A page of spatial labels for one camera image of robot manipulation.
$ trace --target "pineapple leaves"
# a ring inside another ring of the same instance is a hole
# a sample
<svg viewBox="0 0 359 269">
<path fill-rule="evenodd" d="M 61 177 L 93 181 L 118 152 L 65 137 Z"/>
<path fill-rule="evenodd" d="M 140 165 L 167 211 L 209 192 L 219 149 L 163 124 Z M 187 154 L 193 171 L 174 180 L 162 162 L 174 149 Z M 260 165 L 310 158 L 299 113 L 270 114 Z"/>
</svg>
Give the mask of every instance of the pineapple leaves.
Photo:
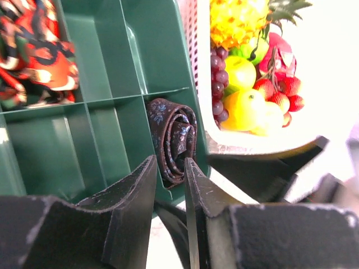
<svg viewBox="0 0 359 269">
<path fill-rule="evenodd" d="M 284 8 L 277 7 L 275 12 L 271 14 L 272 21 L 287 20 L 297 25 L 296 20 L 293 18 L 293 13 Z"/>
<path fill-rule="evenodd" d="M 302 16 L 300 16 L 297 12 L 293 12 L 293 15 L 296 16 L 297 18 L 300 18 L 301 20 L 303 20 Z"/>
<path fill-rule="evenodd" d="M 280 29 L 280 35 L 283 36 L 282 23 L 280 21 L 272 21 L 271 24 L 278 26 Z"/>
<path fill-rule="evenodd" d="M 289 11 L 294 12 L 295 10 L 300 10 L 305 7 L 311 7 L 313 4 L 306 2 L 305 0 L 297 0 L 293 2 L 292 4 L 289 4 L 287 6 L 287 9 Z"/>
<path fill-rule="evenodd" d="M 297 10 L 310 6 L 312 6 L 312 4 L 306 0 L 270 0 L 269 9 L 271 10 L 271 14 L 267 16 L 267 20 L 277 25 L 280 29 L 282 29 L 281 25 L 278 25 L 280 20 L 287 20 L 297 25 L 294 17 L 303 20 L 297 13 Z"/>
<path fill-rule="evenodd" d="M 266 27 L 261 30 L 262 38 L 264 40 L 267 40 L 268 35 L 269 35 L 269 30 L 270 30 L 270 24 L 267 24 Z"/>
</svg>

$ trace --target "green apple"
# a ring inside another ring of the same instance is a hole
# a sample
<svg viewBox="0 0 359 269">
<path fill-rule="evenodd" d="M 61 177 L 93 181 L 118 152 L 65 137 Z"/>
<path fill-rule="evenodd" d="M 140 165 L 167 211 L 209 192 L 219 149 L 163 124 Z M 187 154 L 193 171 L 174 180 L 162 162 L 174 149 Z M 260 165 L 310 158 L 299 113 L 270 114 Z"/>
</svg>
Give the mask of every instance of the green apple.
<svg viewBox="0 0 359 269">
<path fill-rule="evenodd" d="M 224 90 L 225 96 L 236 91 L 251 89 L 256 81 L 256 68 L 242 57 L 228 56 L 225 60 L 225 70 L 229 78 L 228 87 Z"/>
<path fill-rule="evenodd" d="M 239 49 L 237 49 L 237 48 L 231 49 L 230 54 L 237 55 L 237 56 L 240 56 L 240 57 L 243 57 L 243 58 L 249 60 L 251 58 L 251 53 L 257 46 L 257 42 L 258 42 L 258 48 L 254 52 L 255 58 L 253 60 L 251 60 L 251 62 L 254 65 L 257 65 L 263 60 L 264 56 L 266 55 L 266 53 L 269 49 L 268 42 L 266 40 L 264 40 L 263 38 L 259 38 L 259 40 L 256 37 L 251 38 L 251 40 L 249 41 L 248 44 L 241 45 Z"/>
</svg>

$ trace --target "purple grapes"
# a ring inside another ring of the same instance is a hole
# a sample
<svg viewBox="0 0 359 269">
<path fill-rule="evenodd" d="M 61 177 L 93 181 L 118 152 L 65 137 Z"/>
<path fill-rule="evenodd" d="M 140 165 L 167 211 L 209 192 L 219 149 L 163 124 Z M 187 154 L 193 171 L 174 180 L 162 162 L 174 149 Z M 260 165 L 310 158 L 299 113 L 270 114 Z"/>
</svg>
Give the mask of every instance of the purple grapes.
<svg viewBox="0 0 359 269">
<path fill-rule="evenodd" d="M 217 52 L 215 51 L 215 49 L 211 49 L 211 56 L 216 56 Z"/>
<path fill-rule="evenodd" d="M 214 81 L 212 83 L 212 97 L 213 98 L 215 98 L 217 100 L 222 99 L 223 94 L 224 94 L 223 90 L 224 90 L 224 86 L 222 83 L 216 82 L 216 81 Z"/>
<path fill-rule="evenodd" d="M 225 71 L 225 59 L 228 51 L 223 47 L 211 49 L 211 91 L 212 91 L 212 112 L 215 124 L 220 126 L 220 122 L 228 119 L 228 110 L 223 107 L 221 99 L 224 89 L 229 85 L 228 73 Z"/>
<path fill-rule="evenodd" d="M 213 115 L 219 115 L 223 111 L 223 103 L 221 101 L 214 101 L 212 103 L 212 112 Z"/>
<path fill-rule="evenodd" d="M 220 70 L 214 75 L 214 80 L 226 84 L 228 81 L 228 73 L 225 70 Z"/>
<path fill-rule="evenodd" d="M 218 56 L 219 58 L 221 58 L 222 60 L 227 59 L 227 57 L 228 57 L 228 51 L 227 51 L 224 47 L 216 48 L 215 51 L 216 51 L 217 56 Z"/>
<path fill-rule="evenodd" d="M 214 55 L 211 56 L 211 69 L 213 71 L 218 71 L 220 70 L 221 66 L 222 66 L 222 60 L 221 58 L 219 58 L 218 56 Z"/>
<path fill-rule="evenodd" d="M 215 123 L 215 125 L 217 125 L 218 128 L 220 128 L 220 124 L 219 124 L 218 120 L 214 119 L 214 123 Z"/>
<path fill-rule="evenodd" d="M 219 122 L 225 122 L 229 117 L 229 113 L 227 109 L 223 109 L 220 114 L 217 115 L 217 120 Z"/>
</svg>

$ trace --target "fabric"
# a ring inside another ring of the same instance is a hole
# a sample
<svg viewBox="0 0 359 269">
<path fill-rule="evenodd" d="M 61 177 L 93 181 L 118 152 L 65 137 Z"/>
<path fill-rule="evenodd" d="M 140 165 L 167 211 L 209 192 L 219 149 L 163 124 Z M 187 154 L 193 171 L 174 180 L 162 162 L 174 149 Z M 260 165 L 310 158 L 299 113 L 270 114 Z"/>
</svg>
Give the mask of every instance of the fabric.
<svg viewBox="0 0 359 269">
<path fill-rule="evenodd" d="M 147 104 L 152 141 L 164 186 L 184 180 L 185 158 L 195 157 L 197 121 L 193 110 L 158 98 Z"/>
</svg>

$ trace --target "pineapple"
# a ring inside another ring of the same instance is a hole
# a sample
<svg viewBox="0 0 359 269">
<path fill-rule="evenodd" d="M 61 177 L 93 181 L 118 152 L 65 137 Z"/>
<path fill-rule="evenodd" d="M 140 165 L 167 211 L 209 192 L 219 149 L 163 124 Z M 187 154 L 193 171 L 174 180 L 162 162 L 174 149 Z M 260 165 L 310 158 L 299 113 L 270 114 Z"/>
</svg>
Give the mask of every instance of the pineapple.
<svg viewBox="0 0 359 269">
<path fill-rule="evenodd" d="M 268 23 L 269 0 L 211 0 L 210 31 L 214 47 L 239 48 Z"/>
<path fill-rule="evenodd" d="M 282 30 L 281 20 L 296 25 L 297 10 L 310 7 L 306 0 L 210 0 L 211 46 L 239 48 L 253 37 L 266 39 L 270 24 Z"/>
</svg>

